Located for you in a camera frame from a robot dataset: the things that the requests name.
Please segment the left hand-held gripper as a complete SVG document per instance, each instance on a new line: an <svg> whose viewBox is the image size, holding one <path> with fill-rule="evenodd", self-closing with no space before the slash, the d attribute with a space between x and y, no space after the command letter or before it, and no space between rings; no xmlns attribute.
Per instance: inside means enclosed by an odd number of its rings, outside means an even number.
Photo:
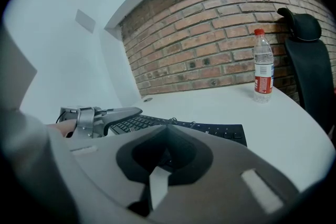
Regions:
<svg viewBox="0 0 336 224"><path fill-rule="evenodd" d="M112 125L138 116L143 111L137 107L107 109L100 107L68 106L61 107L59 122L76 120L73 131L67 132L66 138L99 138L108 135Z"/></svg>

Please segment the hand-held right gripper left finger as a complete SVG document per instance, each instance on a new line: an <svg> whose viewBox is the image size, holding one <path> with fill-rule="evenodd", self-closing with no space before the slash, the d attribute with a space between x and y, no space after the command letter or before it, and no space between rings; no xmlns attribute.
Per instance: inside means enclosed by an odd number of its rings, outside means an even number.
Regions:
<svg viewBox="0 0 336 224"><path fill-rule="evenodd" d="M167 176L153 177L165 151L167 127L155 126L105 138L63 138L48 129L48 207L62 222L168 224L152 202L167 190Z"/></svg>

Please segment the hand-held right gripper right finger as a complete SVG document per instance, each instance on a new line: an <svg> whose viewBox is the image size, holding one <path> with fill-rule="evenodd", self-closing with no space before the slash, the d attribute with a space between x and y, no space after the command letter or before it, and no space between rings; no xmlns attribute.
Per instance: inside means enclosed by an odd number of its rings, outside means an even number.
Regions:
<svg viewBox="0 0 336 224"><path fill-rule="evenodd" d="M174 125L165 135L173 171L154 210L159 224L268 224L299 194L283 173L237 142Z"/></svg>

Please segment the black computer keyboard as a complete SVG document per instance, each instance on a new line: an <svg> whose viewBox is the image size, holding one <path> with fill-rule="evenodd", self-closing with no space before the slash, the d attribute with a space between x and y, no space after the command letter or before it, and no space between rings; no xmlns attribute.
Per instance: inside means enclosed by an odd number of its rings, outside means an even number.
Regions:
<svg viewBox="0 0 336 224"><path fill-rule="evenodd" d="M245 133L241 124L205 124L196 122L178 121L176 118L162 119L152 116L138 115L129 120L117 123L110 127L111 132L115 135L138 131L155 125L173 124L189 129L204 132L220 138L225 138L237 142L243 146L247 146Z"/></svg>

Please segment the person's left forearm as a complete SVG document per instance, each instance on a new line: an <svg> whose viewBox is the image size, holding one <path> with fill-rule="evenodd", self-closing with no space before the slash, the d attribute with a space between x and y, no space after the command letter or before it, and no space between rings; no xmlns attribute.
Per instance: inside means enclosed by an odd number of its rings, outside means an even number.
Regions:
<svg viewBox="0 0 336 224"><path fill-rule="evenodd" d="M55 124L47 124L48 127L57 129L63 137L67 137L68 134L73 133L76 129L77 120L66 120Z"/></svg>

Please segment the white table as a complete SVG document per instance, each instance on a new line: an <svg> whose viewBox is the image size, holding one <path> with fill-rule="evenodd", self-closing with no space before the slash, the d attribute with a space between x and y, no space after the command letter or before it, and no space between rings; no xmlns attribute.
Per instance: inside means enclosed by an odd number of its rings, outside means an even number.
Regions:
<svg viewBox="0 0 336 224"><path fill-rule="evenodd" d="M160 118L241 124L248 148L283 172L299 190L324 178L336 158L325 131L280 90L266 104L253 100L252 84L242 84L158 94L136 106Z"/></svg>

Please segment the clear bottle with red label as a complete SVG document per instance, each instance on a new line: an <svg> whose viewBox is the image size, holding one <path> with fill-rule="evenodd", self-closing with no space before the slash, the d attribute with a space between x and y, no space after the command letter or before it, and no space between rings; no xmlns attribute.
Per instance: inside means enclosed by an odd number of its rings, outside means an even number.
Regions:
<svg viewBox="0 0 336 224"><path fill-rule="evenodd" d="M263 29L254 30L255 86L254 99L259 103L270 101L274 81L274 55Z"/></svg>

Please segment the black office chair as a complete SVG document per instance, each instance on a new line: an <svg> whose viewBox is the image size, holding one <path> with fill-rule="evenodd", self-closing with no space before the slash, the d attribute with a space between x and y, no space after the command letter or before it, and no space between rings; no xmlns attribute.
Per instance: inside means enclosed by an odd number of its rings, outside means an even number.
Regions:
<svg viewBox="0 0 336 224"><path fill-rule="evenodd" d="M310 14L295 14L279 8L290 36L285 50L294 74L301 107L329 134L336 127L336 94L322 29Z"/></svg>

